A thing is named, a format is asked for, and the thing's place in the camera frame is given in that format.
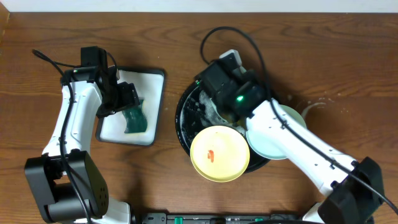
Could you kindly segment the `green yellow sponge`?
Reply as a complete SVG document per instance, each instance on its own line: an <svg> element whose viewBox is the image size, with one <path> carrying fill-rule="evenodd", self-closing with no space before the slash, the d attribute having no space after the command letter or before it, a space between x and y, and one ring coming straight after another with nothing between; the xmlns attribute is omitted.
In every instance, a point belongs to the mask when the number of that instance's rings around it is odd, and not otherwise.
<svg viewBox="0 0 398 224"><path fill-rule="evenodd" d="M144 133L147 130L147 118L142 110L143 99L139 99L140 105L122 111L126 120L126 134Z"/></svg>

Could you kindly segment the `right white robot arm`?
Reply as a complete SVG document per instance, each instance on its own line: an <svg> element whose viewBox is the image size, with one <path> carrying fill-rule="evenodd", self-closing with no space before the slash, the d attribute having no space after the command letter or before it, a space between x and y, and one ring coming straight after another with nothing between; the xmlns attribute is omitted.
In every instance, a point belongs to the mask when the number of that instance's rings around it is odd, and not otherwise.
<svg viewBox="0 0 398 224"><path fill-rule="evenodd" d="M298 124L273 99L269 87L238 69L212 76L217 107L246 119L246 138L263 155L278 149L325 196L303 217L307 223L366 223L388 200L381 168L369 157L358 162Z"/></svg>

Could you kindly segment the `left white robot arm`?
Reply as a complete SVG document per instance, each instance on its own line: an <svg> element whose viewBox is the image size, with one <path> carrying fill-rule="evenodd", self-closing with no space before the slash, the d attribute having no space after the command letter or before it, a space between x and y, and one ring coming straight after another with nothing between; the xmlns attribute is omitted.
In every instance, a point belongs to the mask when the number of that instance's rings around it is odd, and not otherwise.
<svg viewBox="0 0 398 224"><path fill-rule="evenodd" d="M24 172L46 223L132 223L131 207L113 199L90 156L97 110L102 103L95 82L63 87L62 107L50 142Z"/></svg>

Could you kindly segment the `mint plate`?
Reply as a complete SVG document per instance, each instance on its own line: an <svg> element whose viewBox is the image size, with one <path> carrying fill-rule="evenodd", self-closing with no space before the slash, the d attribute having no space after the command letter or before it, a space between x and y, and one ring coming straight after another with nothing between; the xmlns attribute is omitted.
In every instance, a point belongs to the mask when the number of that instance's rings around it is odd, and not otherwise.
<svg viewBox="0 0 398 224"><path fill-rule="evenodd" d="M283 110L301 126L304 128L307 127L304 118L293 108L285 105L280 105L280 107L283 108ZM254 152L262 157L265 157L266 159L282 160L287 158L277 147L277 144L273 142L273 139L269 137L263 138L260 136L260 134L255 133L252 130L247 130L246 140Z"/></svg>
<svg viewBox="0 0 398 224"><path fill-rule="evenodd" d="M238 68L241 73L246 73L247 70L243 67L240 54L235 49L230 49L219 56L219 59L232 63L234 68Z"/></svg>

